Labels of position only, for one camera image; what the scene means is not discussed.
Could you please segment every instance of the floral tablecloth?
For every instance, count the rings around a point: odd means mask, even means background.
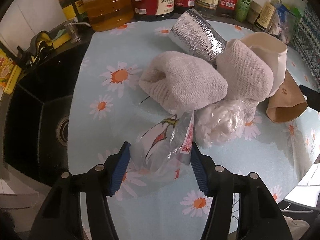
[[[68,130],[68,163],[72,174],[87,172],[117,153],[124,141],[137,138],[170,116],[138,86],[153,57],[181,51],[167,37],[176,22],[135,22],[95,33],[85,54],[74,91]],[[252,31],[209,22],[226,40]],[[300,55],[288,48],[287,69],[298,85],[316,89]],[[241,138],[223,146],[200,148],[232,173],[258,173],[276,202],[301,180],[320,152],[320,115],[308,108],[292,122],[272,123],[267,102],[246,123]],[[230,232],[237,228],[239,196],[234,195]],[[150,182],[129,163],[120,190],[108,197],[119,239],[200,239],[212,199],[199,191],[191,166],[170,183]],[[89,232],[85,199],[82,219]]]

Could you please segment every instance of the brown paper cup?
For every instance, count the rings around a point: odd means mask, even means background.
[[[267,116],[272,122],[288,122],[300,116],[308,104],[298,85],[285,70],[284,82],[278,91],[269,98]]]

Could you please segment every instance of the black sink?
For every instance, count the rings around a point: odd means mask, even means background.
[[[68,117],[89,43],[51,56],[24,76],[12,94],[4,132],[4,160],[52,186],[68,170]]]

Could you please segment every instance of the silver foil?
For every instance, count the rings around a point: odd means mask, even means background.
[[[184,12],[178,18],[169,37],[185,53],[202,58],[211,65],[227,44],[195,9]]]

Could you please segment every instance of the rolled glove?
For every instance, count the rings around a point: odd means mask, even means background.
[[[244,120],[251,122],[256,107],[269,95],[273,85],[270,67],[240,40],[231,40],[217,56],[217,70],[228,82],[226,99],[241,99]]]
[[[208,62],[176,51],[156,56],[139,85],[171,114],[189,104],[196,110],[218,102],[228,90],[227,81]]]

